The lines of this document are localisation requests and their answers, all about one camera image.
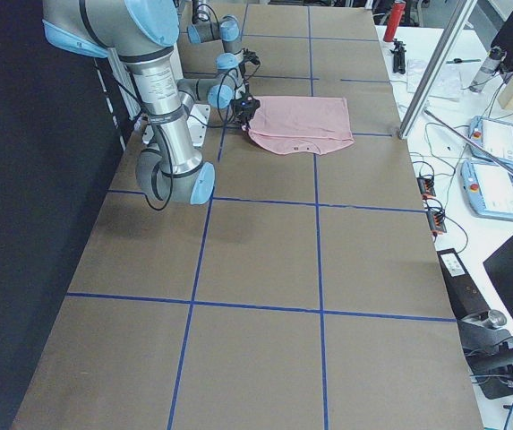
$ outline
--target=white desk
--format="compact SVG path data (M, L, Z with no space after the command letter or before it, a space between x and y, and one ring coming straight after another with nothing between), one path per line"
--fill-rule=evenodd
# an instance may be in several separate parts
M378 27L377 31L380 40L382 40L385 27ZM406 62L410 58L429 60L437 45L441 32L442 30L440 29L400 27L397 31L396 38L406 44ZM408 93L406 90L406 74L392 72L392 54L389 52L389 44L381 42L381 48L386 58L386 66L388 68L389 79L392 81L394 96L398 104L398 112L400 116L403 117L413 94ZM457 65L460 68L463 88L469 86L486 55L487 52L475 32L473 30L464 30L448 58L477 58L481 59L481 62ZM485 85L483 92L480 94L463 90L462 97L459 101L431 97L429 98L430 110L452 126L468 125L473 116L483 113L492 100L493 94L501 84L502 79L496 77ZM505 116L511 112L512 111L503 110L496 101L492 109L492 117L497 118L499 116ZM505 121L513 123L513 115L506 117ZM431 143L430 146L424 135L425 126L430 122L432 122L432 120L429 117L421 115L417 119L413 131L408 136L407 141L409 150L412 151L412 159L413 161L422 159L428 162L435 169L435 174L451 174L452 169L447 164L432 157L432 154L445 159L449 164L455 166L459 162L462 152L462 159L471 158L469 149L465 150L465 144L449 130L438 126L427 127L428 141ZM414 165L416 173L420 171L420 168L424 174L431 173L428 167L422 167L421 164ZM458 222L469 236L468 246L465 251L460 253L460 257L478 288L483 293L485 300L491 308L501 310L509 318L509 313L504 304L500 301L498 294L484 270L483 261L513 235L513 222L476 217L466 204L459 178L460 175L457 169L457 173L449 189L450 178L447 176L436 176L435 191L438 195L438 200L443 204L449 202L447 205L447 215ZM460 250L465 244L465 236L453 223L449 221L446 222L448 233L438 236L435 247L437 250L451 247ZM506 328L513 334L512 319L509 318L509 323ZM487 400L478 386L475 386L475 395L485 427L501 429L508 413L502 406L510 404L512 397ZM509 428L513 428L513 418Z

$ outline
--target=black partition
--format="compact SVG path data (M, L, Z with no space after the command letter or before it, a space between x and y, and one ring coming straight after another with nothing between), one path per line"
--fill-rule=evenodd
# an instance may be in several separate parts
M0 429L35 370L130 122L91 58L51 47L41 1L0 2ZM99 62L108 68L107 61Z

